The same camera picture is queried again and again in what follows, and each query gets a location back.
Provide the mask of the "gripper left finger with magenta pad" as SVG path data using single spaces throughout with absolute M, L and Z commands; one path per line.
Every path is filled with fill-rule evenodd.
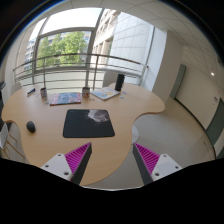
M 92 144 L 86 143 L 67 154 L 57 153 L 42 169 L 79 185 L 92 154 Z

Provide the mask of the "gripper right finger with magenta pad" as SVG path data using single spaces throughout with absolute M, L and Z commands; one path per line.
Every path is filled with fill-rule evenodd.
M 137 143 L 133 144 L 133 155 L 145 185 L 182 169 L 168 154 L 159 155 Z

